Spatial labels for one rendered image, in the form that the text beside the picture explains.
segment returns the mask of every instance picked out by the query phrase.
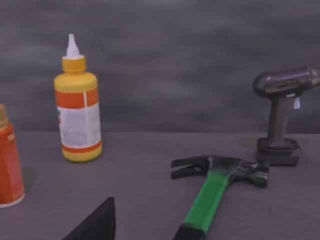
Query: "hammer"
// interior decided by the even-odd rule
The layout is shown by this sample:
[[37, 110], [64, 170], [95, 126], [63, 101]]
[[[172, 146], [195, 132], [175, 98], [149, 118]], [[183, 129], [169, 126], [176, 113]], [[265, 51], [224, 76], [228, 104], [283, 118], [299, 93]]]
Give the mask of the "hammer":
[[269, 167], [266, 162], [246, 162], [239, 158], [201, 155], [171, 162], [172, 179], [206, 176], [191, 209], [178, 228], [173, 240], [205, 240], [219, 203], [227, 187], [235, 181], [245, 181], [257, 187], [268, 185]]

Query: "drill body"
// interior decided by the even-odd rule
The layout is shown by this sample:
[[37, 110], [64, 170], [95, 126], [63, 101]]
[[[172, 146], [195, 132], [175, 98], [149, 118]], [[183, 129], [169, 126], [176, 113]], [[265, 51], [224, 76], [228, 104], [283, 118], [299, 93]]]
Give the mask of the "drill body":
[[289, 112], [300, 108], [304, 91], [320, 85], [320, 68], [307, 66], [283, 71], [264, 72], [253, 82], [254, 93], [271, 101], [266, 138], [257, 141], [257, 160], [271, 165], [295, 166], [300, 146], [285, 138]]

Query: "spray can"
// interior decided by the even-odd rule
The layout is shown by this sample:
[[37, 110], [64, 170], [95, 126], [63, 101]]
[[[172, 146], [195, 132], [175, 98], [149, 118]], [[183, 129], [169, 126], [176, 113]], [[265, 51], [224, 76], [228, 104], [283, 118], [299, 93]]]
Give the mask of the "spray can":
[[5, 106], [0, 104], [0, 208], [14, 206], [24, 197], [14, 126], [8, 120]]
[[69, 34], [64, 73], [54, 79], [54, 89], [62, 155], [72, 162], [88, 162], [102, 152], [98, 81], [86, 68], [86, 58]]

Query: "bottle label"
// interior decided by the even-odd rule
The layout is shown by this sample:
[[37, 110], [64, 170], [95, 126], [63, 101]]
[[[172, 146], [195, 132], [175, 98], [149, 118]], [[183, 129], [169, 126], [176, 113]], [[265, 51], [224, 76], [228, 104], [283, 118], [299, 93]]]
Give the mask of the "bottle label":
[[16, 138], [13, 131], [1, 137], [0, 205], [12, 203], [25, 193]]
[[82, 93], [55, 92], [62, 149], [85, 153], [101, 145], [98, 89]]

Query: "gray wall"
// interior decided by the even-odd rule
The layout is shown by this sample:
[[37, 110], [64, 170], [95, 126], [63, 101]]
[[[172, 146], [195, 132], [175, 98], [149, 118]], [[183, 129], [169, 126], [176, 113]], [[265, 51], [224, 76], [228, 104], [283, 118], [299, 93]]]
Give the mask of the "gray wall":
[[[265, 131], [255, 76], [320, 65], [317, 0], [0, 0], [0, 101], [19, 130], [58, 129], [69, 33], [108, 131]], [[320, 133], [319, 102], [306, 92], [289, 131]]]

